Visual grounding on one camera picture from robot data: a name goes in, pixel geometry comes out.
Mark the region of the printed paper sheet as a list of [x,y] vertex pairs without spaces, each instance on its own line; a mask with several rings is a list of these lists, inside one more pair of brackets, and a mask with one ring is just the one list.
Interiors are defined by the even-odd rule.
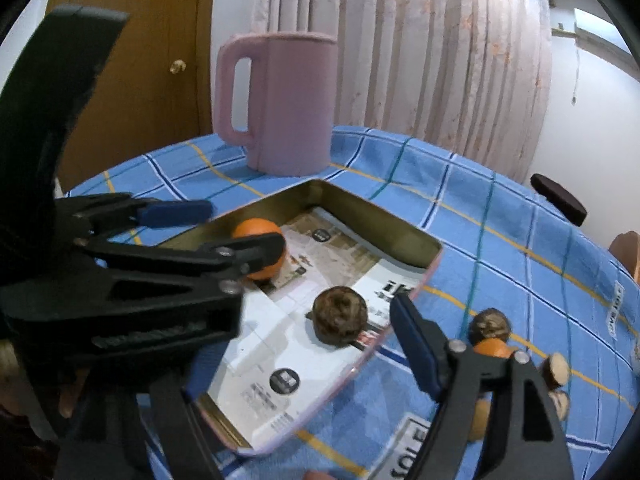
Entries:
[[[329,211],[314,207],[282,228],[288,253],[271,281],[245,286],[242,328],[198,403],[214,433],[244,456],[272,452],[363,367],[390,332],[390,300],[415,295],[437,252],[394,257]],[[330,288],[345,286],[368,319],[348,344],[329,344],[311,318]]]

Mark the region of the white air conditioner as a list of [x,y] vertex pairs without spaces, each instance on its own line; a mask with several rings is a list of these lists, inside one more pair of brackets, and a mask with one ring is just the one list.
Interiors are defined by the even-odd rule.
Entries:
[[555,37],[573,39],[578,48],[597,55],[635,80],[639,79],[639,65],[612,23],[575,8],[573,18],[567,24],[557,22],[551,32]]

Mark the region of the pink floral curtain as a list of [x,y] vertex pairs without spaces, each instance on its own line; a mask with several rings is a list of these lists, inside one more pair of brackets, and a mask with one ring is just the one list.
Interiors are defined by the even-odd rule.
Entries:
[[523,182],[546,114],[552,0],[254,0],[255,32],[338,42],[334,119]]

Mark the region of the pink plastic pitcher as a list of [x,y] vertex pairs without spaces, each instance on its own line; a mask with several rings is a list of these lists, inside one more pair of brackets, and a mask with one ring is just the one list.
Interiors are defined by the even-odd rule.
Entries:
[[[250,61],[247,128],[233,127],[235,67]],[[250,169],[279,177],[329,166],[337,89],[337,39],[320,32],[238,35],[217,55],[214,131],[246,149]]]

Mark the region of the dark round stool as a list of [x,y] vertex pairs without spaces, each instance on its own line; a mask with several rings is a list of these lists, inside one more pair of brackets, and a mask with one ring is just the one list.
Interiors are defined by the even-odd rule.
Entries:
[[529,178],[529,183],[538,194],[544,196],[549,203],[552,203],[571,224],[574,224],[574,226],[582,226],[584,224],[588,214],[587,209],[558,182],[543,174],[533,174]]

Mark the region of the brass door knob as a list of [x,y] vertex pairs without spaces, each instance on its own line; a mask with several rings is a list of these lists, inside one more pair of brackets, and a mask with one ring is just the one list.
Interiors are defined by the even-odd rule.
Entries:
[[183,60],[175,60],[170,64],[169,71],[173,75],[177,75],[178,73],[182,73],[186,70],[186,62]]

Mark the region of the orange tangerine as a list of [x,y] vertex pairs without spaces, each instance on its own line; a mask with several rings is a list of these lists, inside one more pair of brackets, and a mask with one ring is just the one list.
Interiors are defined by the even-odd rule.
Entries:
[[500,338],[487,338],[478,342],[473,350],[482,356],[491,356],[492,358],[509,359],[512,354],[518,350],[516,347],[510,347]]
[[[248,218],[238,223],[232,231],[233,238],[258,237],[267,234],[283,235],[280,226],[265,218]],[[276,254],[277,244],[272,240],[258,240],[258,248],[263,256],[271,261]],[[273,261],[269,266],[264,264],[259,271],[248,274],[247,277],[254,282],[269,281],[275,278],[282,269],[286,259],[286,244],[280,247],[278,260]]]

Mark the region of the cut brown fruit half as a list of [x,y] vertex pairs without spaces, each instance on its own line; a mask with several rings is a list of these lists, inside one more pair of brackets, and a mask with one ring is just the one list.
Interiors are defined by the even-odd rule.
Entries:
[[538,370],[550,391],[566,386],[570,380],[570,364],[560,352],[549,354]]

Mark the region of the dark brown passion fruit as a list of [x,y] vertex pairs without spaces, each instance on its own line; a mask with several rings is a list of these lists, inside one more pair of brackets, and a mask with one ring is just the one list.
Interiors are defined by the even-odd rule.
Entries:
[[321,342],[343,347],[355,341],[366,328],[368,307],[356,290],[334,286],[320,292],[307,318]]

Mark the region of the gold metal tin tray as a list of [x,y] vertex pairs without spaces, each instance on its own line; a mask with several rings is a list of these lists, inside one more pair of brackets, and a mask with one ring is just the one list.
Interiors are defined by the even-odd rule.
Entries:
[[272,452],[302,428],[390,333],[390,302],[411,297],[442,244],[404,219],[319,179],[284,188],[183,232],[172,249],[221,242],[242,222],[275,223],[278,273],[247,282],[239,335],[213,374],[195,379],[198,408],[231,452]]

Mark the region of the brown wooden chair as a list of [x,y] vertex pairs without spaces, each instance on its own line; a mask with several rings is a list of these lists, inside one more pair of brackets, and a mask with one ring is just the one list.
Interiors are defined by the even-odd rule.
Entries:
[[637,284],[640,284],[640,236],[636,231],[618,234],[608,251],[623,265]]

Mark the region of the blue plaid tablecloth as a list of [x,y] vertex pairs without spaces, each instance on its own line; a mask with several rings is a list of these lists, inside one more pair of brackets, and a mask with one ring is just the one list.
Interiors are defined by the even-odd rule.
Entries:
[[[442,260],[418,299],[455,337],[478,312],[502,311],[535,361],[560,352],[572,368],[566,442],[578,479],[593,477],[639,402],[631,350],[639,289],[605,249],[538,194],[419,140],[337,127],[322,179],[438,238]],[[256,460],[216,455],[229,479],[400,479],[434,415],[394,338],[308,426]]]

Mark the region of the brown wooden door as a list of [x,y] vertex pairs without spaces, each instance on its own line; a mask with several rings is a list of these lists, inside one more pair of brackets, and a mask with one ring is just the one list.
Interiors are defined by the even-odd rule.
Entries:
[[[143,153],[209,133],[213,0],[49,0],[125,12],[122,30],[58,167],[68,191]],[[177,75],[175,60],[186,62]]]

